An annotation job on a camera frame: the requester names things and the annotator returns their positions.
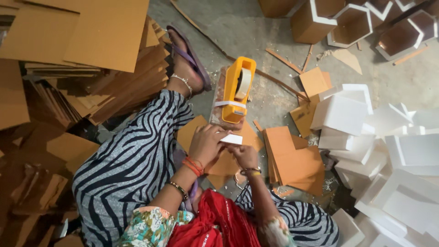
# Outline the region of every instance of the woman's arm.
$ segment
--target woman's arm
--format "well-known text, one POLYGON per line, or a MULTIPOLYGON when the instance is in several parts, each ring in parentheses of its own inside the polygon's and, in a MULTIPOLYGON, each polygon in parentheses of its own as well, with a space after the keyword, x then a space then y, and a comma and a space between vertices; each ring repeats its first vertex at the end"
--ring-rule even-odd
MULTIPOLYGON (((206 125, 199 126, 195 130, 189 148, 189 157, 204 169, 218 155, 223 147, 220 140, 230 134, 219 126, 206 125)), ((178 184, 186 193, 189 193, 197 175, 186 165, 183 165, 170 179, 178 184)), ((148 206, 160 207, 172 215, 176 215, 178 207, 183 200, 181 192, 173 185, 166 184, 148 206)))
MULTIPOLYGON (((229 146, 242 168, 258 168, 258 153, 252 146, 229 146)), ((280 216, 261 175, 247 174, 259 226, 280 216)))

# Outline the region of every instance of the red dupatta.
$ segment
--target red dupatta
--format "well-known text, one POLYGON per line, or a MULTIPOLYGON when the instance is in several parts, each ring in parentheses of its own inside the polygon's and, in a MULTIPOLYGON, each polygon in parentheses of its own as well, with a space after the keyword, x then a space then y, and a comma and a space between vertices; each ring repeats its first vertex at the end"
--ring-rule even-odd
POLYGON ((223 246, 260 247, 260 244, 255 225, 246 213, 231 199, 208 189, 201 196, 197 218, 187 225, 176 226, 167 247, 223 246))

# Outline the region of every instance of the floral kurta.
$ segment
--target floral kurta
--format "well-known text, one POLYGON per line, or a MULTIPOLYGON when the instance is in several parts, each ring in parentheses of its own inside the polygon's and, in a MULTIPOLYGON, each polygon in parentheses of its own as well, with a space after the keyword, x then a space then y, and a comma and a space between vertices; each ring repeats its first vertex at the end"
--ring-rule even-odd
MULTIPOLYGON (((159 207, 135 209, 130 225, 122 235, 120 247, 165 247, 176 225, 185 225, 194 219, 188 211, 178 211, 177 217, 159 207)), ((282 217, 275 217, 258 227, 261 246, 295 247, 288 226, 282 217)))

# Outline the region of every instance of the silver anklet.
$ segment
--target silver anklet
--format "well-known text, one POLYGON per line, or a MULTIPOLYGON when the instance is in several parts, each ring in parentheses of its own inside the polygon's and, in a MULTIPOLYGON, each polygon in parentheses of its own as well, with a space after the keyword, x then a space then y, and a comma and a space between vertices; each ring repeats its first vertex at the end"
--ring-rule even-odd
POLYGON ((182 81, 184 82, 184 84, 186 84, 186 86, 189 88, 189 91, 191 92, 191 94, 190 94, 190 96, 189 96, 189 98, 191 98, 191 97, 192 97, 192 88, 189 86, 189 84, 187 84, 187 82, 188 82, 189 80, 188 80, 188 79, 181 78, 181 77, 179 77, 179 76, 176 75, 176 74, 172 74, 172 75, 171 75, 171 78, 172 78, 172 77, 178 78, 178 79, 182 80, 182 81))

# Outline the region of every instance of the gray floor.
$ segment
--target gray floor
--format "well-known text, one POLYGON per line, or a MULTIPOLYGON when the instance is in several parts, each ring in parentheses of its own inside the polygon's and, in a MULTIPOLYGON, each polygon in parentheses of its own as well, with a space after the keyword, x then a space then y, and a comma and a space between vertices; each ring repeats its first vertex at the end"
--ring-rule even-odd
MULTIPOLYGON (((265 18, 257 0, 180 0, 180 8, 194 20, 211 38, 213 38, 229 55, 245 56, 257 63, 257 68, 276 77, 297 91, 300 89, 298 74, 282 62, 265 52, 268 47, 289 61, 302 68, 308 54, 309 45, 293 41, 288 18, 265 18)), ((173 22, 182 29, 190 39, 193 47, 212 80, 216 82, 222 66, 231 63, 211 43, 197 32, 167 0, 151 0, 148 14, 161 27, 173 22)), ((403 64, 393 66, 372 47, 376 36, 362 40, 362 51, 356 46, 349 51, 357 56, 363 75, 335 59, 326 57, 317 62, 316 56, 325 50, 336 50, 327 45, 326 39, 313 48, 307 70, 319 66, 322 71, 330 73, 332 84, 367 84, 372 104, 377 107, 383 103, 403 102, 411 110, 439 106, 439 45, 436 40, 429 43, 431 47, 403 64)), ((298 106, 297 98, 272 81, 255 75, 250 95, 252 102, 247 103, 249 122, 257 119, 262 128, 288 126, 290 132, 299 134, 289 112, 298 106)), ((211 109, 213 91, 203 93, 190 102, 195 115, 208 119, 211 109)), ((266 151, 260 151, 260 162, 266 168, 266 151)), ((330 174, 325 181, 325 191, 334 189, 334 179, 330 174)), ((239 192, 233 181, 227 183, 222 193, 235 197, 239 192)), ((303 193, 295 193, 294 198, 304 199, 303 193)))

